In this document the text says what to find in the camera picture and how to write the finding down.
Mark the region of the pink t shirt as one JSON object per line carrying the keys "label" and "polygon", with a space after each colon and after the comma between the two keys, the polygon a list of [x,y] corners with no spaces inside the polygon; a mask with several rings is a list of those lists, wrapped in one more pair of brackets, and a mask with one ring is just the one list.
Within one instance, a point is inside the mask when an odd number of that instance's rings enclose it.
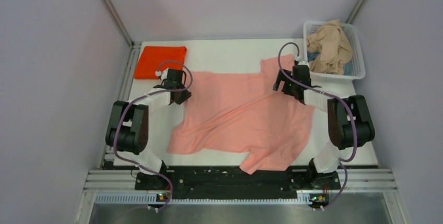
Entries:
{"label": "pink t shirt", "polygon": [[184,119],[173,129],[167,151],[247,153],[240,169],[248,174],[286,170],[308,143],[314,112],[273,90],[279,70],[293,64],[288,54],[262,60],[259,73],[195,72]]}

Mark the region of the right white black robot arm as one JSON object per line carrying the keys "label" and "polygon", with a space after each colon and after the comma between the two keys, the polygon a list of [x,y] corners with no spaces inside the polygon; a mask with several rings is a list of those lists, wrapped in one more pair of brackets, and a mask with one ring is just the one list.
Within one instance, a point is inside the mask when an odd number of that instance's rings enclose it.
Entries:
{"label": "right white black robot arm", "polygon": [[306,181],[312,188],[321,188],[334,180],[339,165],[353,160],[357,148],[375,137],[375,128],[364,96],[340,98],[311,85],[306,65],[280,69],[273,90],[281,90],[298,102],[314,107],[327,115],[329,141],[308,165]]}

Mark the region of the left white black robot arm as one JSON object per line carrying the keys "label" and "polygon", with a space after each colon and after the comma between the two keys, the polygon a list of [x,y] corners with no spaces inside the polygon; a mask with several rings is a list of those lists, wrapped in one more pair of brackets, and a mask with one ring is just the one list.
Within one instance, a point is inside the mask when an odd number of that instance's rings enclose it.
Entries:
{"label": "left white black robot arm", "polygon": [[112,147],[114,155],[122,161],[139,168],[148,175],[148,183],[161,189],[171,181],[161,171],[164,165],[147,147],[149,141],[149,118],[154,112],[171,104],[181,105],[191,97],[189,87],[193,76],[188,69],[167,68],[156,71],[160,84],[131,100],[116,101],[111,110],[105,142]]}

